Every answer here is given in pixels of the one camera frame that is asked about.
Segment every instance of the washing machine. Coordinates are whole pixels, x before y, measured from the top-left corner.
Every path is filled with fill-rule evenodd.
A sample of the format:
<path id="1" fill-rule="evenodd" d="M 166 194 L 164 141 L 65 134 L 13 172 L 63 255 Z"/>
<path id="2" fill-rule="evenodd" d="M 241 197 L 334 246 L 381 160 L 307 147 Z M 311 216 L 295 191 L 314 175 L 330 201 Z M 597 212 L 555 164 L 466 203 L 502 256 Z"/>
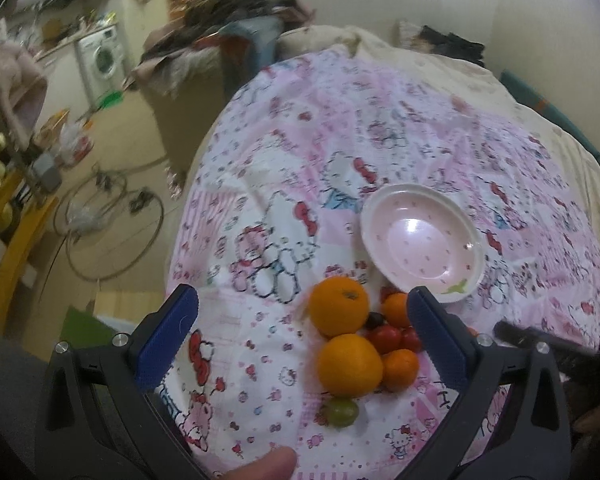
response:
<path id="1" fill-rule="evenodd" d="M 97 110 L 106 94 L 122 90 L 125 80 L 125 49 L 118 28 L 111 25 L 86 35 L 77 49 L 91 107 Z"/>

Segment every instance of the orange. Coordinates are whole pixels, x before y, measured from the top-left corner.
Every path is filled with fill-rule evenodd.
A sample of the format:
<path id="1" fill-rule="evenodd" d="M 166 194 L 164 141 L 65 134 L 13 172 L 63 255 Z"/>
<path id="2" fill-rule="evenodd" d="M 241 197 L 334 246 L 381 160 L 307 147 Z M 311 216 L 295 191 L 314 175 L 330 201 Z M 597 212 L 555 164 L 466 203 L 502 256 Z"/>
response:
<path id="1" fill-rule="evenodd" d="M 360 397 L 382 380 L 382 359 L 374 346 L 357 334 L 331 339 L 318 354 L 318 378 L 336 397 Z"/>
<path id="2" fill-rule="evenodd" d="M 386 321 L 396 328 L 408 328 L 411 326 L 407 317 L 407 298 L 404 292 L 397 292 L 387 297 L 380 311 L 384 314 Z"/>
<path id="3" fill-rule="evenodd" d="M 418 356 L 411 350 L 394 350 L 382 356 L 382 384 L 391 392 L 399 392 L 413 384 L 418 376 Z"/>
<path id="4" fill-rule="evenodd" d="M 346 276 L 322 280 L 309 296 L 309 317 L 325 336 L 353 334 L 360 330 L 369 315 L 366 290 Z"/>

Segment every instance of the blue gripper pad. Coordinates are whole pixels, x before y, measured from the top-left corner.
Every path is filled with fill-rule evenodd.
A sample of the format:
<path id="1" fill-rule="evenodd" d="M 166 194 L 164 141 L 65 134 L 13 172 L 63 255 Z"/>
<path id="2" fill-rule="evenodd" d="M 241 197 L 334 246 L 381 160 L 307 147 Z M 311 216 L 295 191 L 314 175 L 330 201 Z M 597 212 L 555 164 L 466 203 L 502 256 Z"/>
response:
<path id="1" fill-rule="evenodd" d="M 409 293 L 408 315 L 440 379 L 449 388 L 462 392 L 469 384 L 477 359 L 464 323 L 446 313 L 425 286 Z"/>
<path id="2" fill-rule="evenodd" d="M 141 392 L 156 388 L 198 317 L 198 293 L 180 284 L 158 312 L 149 314 L 134 330 L 129 364 Z"/>

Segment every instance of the hello kitty print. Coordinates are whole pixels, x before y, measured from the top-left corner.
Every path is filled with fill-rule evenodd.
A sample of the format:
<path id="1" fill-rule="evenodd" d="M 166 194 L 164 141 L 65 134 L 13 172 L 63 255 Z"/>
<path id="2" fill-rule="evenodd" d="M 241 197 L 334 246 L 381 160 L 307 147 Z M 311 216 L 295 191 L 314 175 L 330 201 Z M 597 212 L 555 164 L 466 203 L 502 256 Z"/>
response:
<path id="1" fill-rule="evenodd" d="M 353 426 L 330 427 L 312 366 L 324 341 L 304 314 L 328 276 L 358 280 L 373 307 L 392 291 L 359 216 L 376 190 L 404 182 L 444 193 L 481 233 L 484 279 L 451 312 L 480 332 L 507 319 L 599 342 L 600 247 L 538 139 L 338 48 L 273 65 L 219 118 L 170 265 L 168 291 L 195 286 L 201 308 L 159 393 L 210 472 L 286 445 L 296 480 L 393 479 L 436 431 L 458 394 L 426 353 L 406 392 L 369 394 Z"/>

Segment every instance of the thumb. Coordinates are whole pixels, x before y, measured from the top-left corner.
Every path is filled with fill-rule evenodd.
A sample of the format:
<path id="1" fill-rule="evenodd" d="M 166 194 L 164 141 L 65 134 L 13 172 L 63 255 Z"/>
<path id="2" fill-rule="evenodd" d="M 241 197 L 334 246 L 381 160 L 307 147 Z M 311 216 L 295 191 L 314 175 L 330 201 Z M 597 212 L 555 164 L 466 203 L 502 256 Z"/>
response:
<path id="1" fill-rule="evenodd" d="M 278 447 L 262 458 L 222 475 L 222 480 L 289 480 L 298 457 L 290 447 Z"/>

